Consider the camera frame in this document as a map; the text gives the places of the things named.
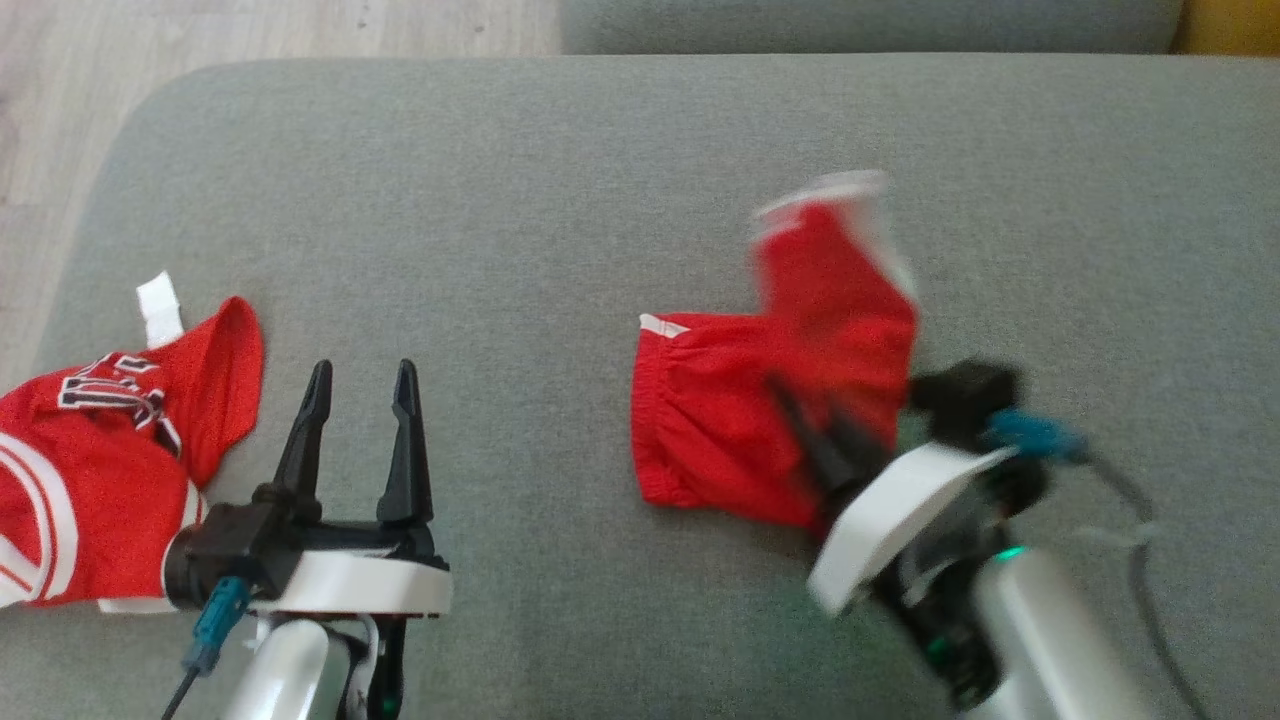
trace wooden floor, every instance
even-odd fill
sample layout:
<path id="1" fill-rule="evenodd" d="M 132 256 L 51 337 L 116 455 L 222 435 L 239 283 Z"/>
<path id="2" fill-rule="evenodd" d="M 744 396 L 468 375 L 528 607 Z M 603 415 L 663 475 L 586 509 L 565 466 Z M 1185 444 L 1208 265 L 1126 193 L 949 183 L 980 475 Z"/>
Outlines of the wooden floor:
<path id="1" fill-rule="evenodd" d="M 0 0 L 0 395 L 29 377 L 102 158 L 159 86 L 264 58 L 552 55 L 557 5 Z"/>

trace gray couch cushion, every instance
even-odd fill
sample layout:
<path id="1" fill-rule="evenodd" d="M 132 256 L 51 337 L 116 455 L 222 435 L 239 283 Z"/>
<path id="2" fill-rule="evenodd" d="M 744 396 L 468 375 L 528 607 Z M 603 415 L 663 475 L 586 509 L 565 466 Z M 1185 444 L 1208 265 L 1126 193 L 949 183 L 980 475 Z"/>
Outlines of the gray couch cushion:
<path id="1" fill-rule="evenodd" d="M 573 54 L 1165 53 L 1181 0 L 564 0 Z"/>
<path id="2" fill-rule="evenodd" d="M 406 717 L 946 717 L 876 609 L 805 596 L 799 533 L 645 506 L 628 445 L 643 311 L 751 311 L 748 218 L 833 169 L 890 172 L 922 365 L 1023 364 L 1034 409 L 1156 495 L 1152 584 L 1217 717 L 1276 707 L 1280 65 L 1181 58 L 754 56 L 292 61 L 157 92 L 96 186 L 45 369 L 136 347 L 168 268 L 188 322 L 248 297 L 257 430 L 214 497 L 271 477 L 311 364 L 335 406 L 321 495 L 371 516 L 399 357 L 419 363 L 456 611 L 410 635 Z M 1024 524 L 1062 553 L 1162 717 L 1075 473 Z M 0 616 L 0 707 L 142 717 L 192 616 Z M 247 652 L 197 683 L 214 716 Z"/>

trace couch backrest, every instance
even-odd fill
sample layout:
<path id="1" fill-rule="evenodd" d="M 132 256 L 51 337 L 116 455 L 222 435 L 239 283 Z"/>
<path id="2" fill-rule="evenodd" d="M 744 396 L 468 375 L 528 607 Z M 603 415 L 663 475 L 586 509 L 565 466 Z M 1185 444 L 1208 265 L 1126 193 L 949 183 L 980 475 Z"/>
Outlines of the couch backrest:
<path id="1" fill-rule="evenodd" d="M 1164 53 L 1181 0 L 563 0 L 570 54 Z"/>

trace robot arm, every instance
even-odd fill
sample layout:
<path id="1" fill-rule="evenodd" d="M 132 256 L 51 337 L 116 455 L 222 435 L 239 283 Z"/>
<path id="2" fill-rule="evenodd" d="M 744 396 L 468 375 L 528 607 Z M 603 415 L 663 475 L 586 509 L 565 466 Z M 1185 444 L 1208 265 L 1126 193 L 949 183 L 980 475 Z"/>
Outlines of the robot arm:
<path id="1" fill-rule="evenodd" d="M 399 427 L 374 521 L 321 520 L 315 491 L 332 378 L 328 360 L 315 366 L 275 479 L 259 486 L 248 505 L 215 505 L 169 550 L 170 602 L 205 612 L 195 633 L 193 651 L 201 652 L 183 661 L 188 675 L 165 717 L 191 680 L 212 669 L 244 610 L 257 616 L 259 647 L 227 717 L 399 715 L 407 621 L 447 614 L 453 596 L 449 565 L 428 528 L 434 511 L 417 372 L 401 361 L 392 402 Z M 248 601 L 218 618 L 219 588 L 228 582 Z M 209 615 L 221 620 L 212 623 L 220 637 L 205 637 Z M 358 629 L 348 629 L 353 624 Z"/>
<path id="2" fill-rule="evenodd" d="M 966 361 L 916 380 L 932 441 L 892 461 L 840 410 L 819 430 L 774 391 L 827 498 L 809 588 L 828 614 L 883 603 L 969 720 L 1153 717 L 1061 565 L 1011 538 L 1009 518 L 1047 486 L 1019 452 L 1028 438 L 989 432 L 1016 405 L 1011 369 Z"/>

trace garment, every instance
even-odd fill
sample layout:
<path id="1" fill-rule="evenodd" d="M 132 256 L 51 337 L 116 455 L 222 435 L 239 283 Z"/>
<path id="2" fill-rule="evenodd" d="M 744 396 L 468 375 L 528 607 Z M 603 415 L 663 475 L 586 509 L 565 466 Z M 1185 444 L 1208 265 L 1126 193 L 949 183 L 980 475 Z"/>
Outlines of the garment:
<path id="1" fill-rule="evenodd" d="M 648 502 L 820 529 L 771 375 L 814 423 L 835 404 L 895 446 L 916 310 L 879 240 L 882 187 L 878 174 L 828 177 L 762 214 L 762 315 L 641 316 L 631 427 Z"/>
<path id="2" fill-rule="evenodd" d="M 163 597 L 169 542 L 257 421 L 262 334 L 233 297 L 154 350 L 0 398 L 0 606 Z"/>

